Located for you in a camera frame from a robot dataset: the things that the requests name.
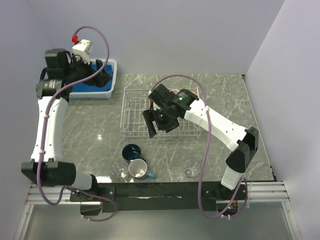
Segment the light blue mug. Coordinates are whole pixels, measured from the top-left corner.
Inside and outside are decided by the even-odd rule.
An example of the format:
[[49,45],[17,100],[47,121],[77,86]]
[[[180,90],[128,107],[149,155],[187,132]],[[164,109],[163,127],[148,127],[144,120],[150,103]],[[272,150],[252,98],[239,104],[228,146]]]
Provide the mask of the light blue mug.
[[142,180],[144,178],[154,179],[155,175],[152,172],[147,171],[148,166],[142,159],[134,159],[129,164],[129,173],[135,179]]

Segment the clear glass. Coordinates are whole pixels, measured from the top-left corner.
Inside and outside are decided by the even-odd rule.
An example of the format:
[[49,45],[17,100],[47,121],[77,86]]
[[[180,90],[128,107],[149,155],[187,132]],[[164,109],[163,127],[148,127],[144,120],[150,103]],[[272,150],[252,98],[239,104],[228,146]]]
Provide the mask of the clear glass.
[[127,179],[129,177],[128,163],[126,161],[114,162],[110,166],[110,173],[117,179]]
[[195,160],[185,160],[182,164],[182,171],[187,178],[194,178],[200,173],[200,164]]

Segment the cup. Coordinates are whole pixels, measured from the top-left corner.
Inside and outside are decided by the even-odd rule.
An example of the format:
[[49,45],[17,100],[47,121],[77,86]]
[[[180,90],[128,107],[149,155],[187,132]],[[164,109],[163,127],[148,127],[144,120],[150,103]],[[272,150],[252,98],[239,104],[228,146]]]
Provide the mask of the cup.
[[183,162],[182,170],[184,175],[191,179],[200,173],[200,164],[198,161],[188,159]]
[[155,175],[147,171],[148,166],[142,159],[134,159],[129,164],[129,173],[135,179],[142,180],[144,178],[154,179]]
[[128,164],[135,159],[142,159],[141,157],[141,148],[135,144],[128,144],[122,149],[122,157],[128,162]]
[[110,166],[110,173],[117,179],[127,179],[129,177],[129,166],[126,161],[113,162]]

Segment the mug handle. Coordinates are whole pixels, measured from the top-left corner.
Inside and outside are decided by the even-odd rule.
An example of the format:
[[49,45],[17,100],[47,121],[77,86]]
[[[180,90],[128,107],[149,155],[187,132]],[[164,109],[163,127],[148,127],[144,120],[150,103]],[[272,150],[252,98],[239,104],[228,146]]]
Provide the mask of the mug handle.
[[147,179],[154,179],[156,177],[156,175],[154,173],[152,173],[152,172],[147,171],[146,174],[145,174],[145,177]]

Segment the table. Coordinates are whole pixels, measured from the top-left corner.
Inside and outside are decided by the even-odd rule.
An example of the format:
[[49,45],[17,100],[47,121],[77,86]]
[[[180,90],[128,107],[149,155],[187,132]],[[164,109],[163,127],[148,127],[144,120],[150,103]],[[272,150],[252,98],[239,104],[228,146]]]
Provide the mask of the table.
[[[186,159],[203,161],[208,133],[202,131],[199,138],[177,137],[168,140],[128,138],[124,140],[120,131],[124,87],[128,89],[150,89],[164,74],[119,74],[111,99],[71,100],[63,124],[63,157],[74,163],[78,171],[93,174],[98,182],[116,182],[110,174],[114,161],[123,161],[122,149],[127,144],[141,147],[148,170],[155,179],[144,182],[188,182],[198,181],[199,176],[186,178],[182,163]],[[208,105],[231,121],[249,128],[258,127],[245,82],[240,74],[192,74],[207,90]],[[182,77],[169,78],[163,82],[167,88],[193,89],[197,85]],[[230,151],[215,137],[211,139],[204,181],[220,181]],[[245,177],[249,181],[273,181],[262,138],[259,149],[249,165]],[[128,178],[128,182],[139,180]]]

